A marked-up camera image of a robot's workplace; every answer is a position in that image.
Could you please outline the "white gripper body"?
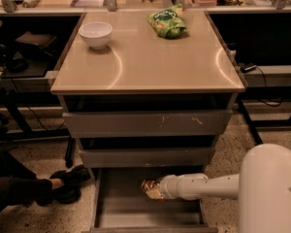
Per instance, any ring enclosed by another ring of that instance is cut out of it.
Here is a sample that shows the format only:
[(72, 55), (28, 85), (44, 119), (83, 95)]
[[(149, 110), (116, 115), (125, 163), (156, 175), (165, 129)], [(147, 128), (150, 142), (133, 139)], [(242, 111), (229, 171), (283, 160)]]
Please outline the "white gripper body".
[(168, 175), (159, 183), (159, 191), (165, 199), (196, 200), (202, 196), (202, 187), (208, 181), (203, 173)]

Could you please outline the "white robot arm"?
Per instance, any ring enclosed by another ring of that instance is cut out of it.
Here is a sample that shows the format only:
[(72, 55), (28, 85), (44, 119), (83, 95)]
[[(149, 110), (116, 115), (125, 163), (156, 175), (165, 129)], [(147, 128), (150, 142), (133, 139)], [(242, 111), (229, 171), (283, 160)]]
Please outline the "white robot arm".
[(291, 150), (279, 145), (251, 149), (237, 175), (170, 175), (159, 191), (166, 199), (236, 199), (239, 233), (291, 233)]

